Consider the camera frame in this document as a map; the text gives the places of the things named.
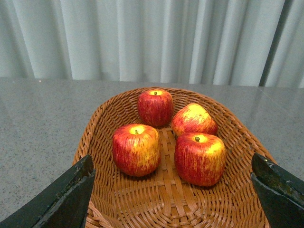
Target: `red apple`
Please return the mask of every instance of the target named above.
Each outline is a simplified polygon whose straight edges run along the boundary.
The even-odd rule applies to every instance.
[[[128,124],[113,134],[113,159],[130,176],[153,172],[161,162],[161,141],[156,129],[143,124]]]
[[[172,119],[171,128],[177,137],[187,132],[216,135],[218,125],[199,104],[191,103],[180,109]]]
[[[142,92],[138,97],[138,114],[148,125],[157,127],[168,124],[173,116],[173,98],[165,90]]]
[[[185,133],[176,141],[174,161],[178,175],[185,181],[212,186],[224,172],[225,145],[211,134]]]

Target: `white curtain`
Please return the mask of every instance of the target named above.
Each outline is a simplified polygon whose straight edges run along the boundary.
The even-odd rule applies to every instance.
[[[303,0],[0,0],[0,76],[304,87]]]

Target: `woven basket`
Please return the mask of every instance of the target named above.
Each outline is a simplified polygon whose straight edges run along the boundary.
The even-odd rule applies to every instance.
[[[161,164],[148,176],[120,172],[112,158],[112,136],[118,127],[142,123],[137,113],[141,92],[164,89],[174,100],[174,114],[189,103],[202,105],[218,124],[218,137],[227,149],[223,177],[213,187],[181,180],[174,167],[175,138],[170,126],[158,128]],[[139,88],[121,93],[94,112],[73,164],[90,154],[96,178],[86,219],[87,228],[120,227],[269,227],[250,180],[252,155],[274,161],[258,139],[222,104],[204,95],[174,88]]]

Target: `table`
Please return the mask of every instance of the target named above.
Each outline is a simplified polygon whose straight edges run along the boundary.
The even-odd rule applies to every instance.
[[[304,180],[304,89],[0,78],[0,221],[71,167],[99,105],[150,86],[188,89],[222,103],[281,167]]]

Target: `red and yellow apple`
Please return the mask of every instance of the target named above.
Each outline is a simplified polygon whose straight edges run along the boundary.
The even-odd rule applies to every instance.
[[[154,89],[142,92],[138,97],[137,109],[145,124],[153,127],[168,124],[173,116],[173,98],[165,90]]]
[[[187,132],[213,135],[218,132],[217,123],[202,106],[196,103],[180,109],[172,119],[171,128],[177,137]]]
[[[141,177],[161,162],[161,141],[156,129],[144,124],[127,124],[113,134],[113,159],[124,173]]]
[[[214,135],[185,133],[178,137],[174,155],[178,175],[191,184],[212,186],[223,175],[226,149]]]

